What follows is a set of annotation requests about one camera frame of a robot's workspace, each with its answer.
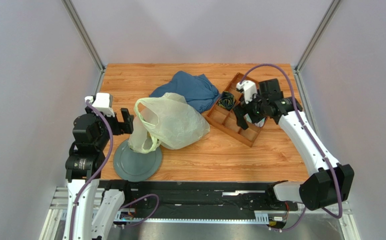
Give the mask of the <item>translucent pale green plastic bag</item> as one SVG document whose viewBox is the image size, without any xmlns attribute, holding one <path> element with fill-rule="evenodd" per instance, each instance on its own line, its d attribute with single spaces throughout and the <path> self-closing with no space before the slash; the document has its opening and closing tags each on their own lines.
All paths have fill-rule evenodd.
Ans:
<svg viewBox="0 0 386 240">
<path fill-rule="evenodd" d="M 177 93 L 140 98 L 134 112 L 134 130 L 128 145 L 140 154 L 156 151 L 159 146 L 182 149 L 210 132 L 208 121 Z"/>
</svg>

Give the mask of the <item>grey round plate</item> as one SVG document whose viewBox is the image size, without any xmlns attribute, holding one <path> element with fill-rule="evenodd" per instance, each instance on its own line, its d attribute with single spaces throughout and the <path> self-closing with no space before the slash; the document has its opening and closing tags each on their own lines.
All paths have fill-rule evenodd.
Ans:
<svg viewBox="0 0 386 240">
<path fill-rule="evenodd" d="M 148 180 L 159 169 L 163 159 L 161 148 L 149 153 L 138 153 L 130 149 L 128 140 L 115 151 L 113 167 L 117 175 L 130 182 Z"/>
</svg>

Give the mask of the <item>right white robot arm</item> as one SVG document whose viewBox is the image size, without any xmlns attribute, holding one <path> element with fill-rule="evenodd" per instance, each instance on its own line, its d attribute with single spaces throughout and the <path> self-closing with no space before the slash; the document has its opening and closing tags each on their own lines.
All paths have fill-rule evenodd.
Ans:
<svg viewBox="0 0 386 240">
<path fill-rule="evenodd" d="M 235 89 L 242 94 L 233 109 L 237 125 L 246 130 L 263 119 L 273 119 L 289 136 L 307 168 L 306 181 L 280 181 L 273 185 L 272 191 L 278 201 L 302 203 L 313 211 L 341 205 L 348 199 L 354 177 L 352 167 L 340 164 L 327 150 L 296 98 L 284 97 L 278 79 L 259 84 L 242 80 Z"/>
</svg>

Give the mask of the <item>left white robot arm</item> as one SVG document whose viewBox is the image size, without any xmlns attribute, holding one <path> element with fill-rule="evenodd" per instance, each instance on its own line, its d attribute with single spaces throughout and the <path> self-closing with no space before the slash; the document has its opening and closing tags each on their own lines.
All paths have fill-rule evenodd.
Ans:
<svg viewBox="0 0 386 240">
<path fill-rule="evenodd" d="M 133 132 L 133 115 L 121 109 L 123 121 L 117 116 L 96 115 L 89 107 L 86 113 L 74 120 L 75 138 L 66 160 L 68 187 L 67 220 L 63 238 L 65 240 L 106 240 L 114 225 L 116 214 L 130 195 L 129 183 L 125 180 L 109 180 L 103 183 L 104 191 L 97 213 L 94 204 L 102 166 L 108 159 L 104 148 L 113 135 Z"/>
</svg>

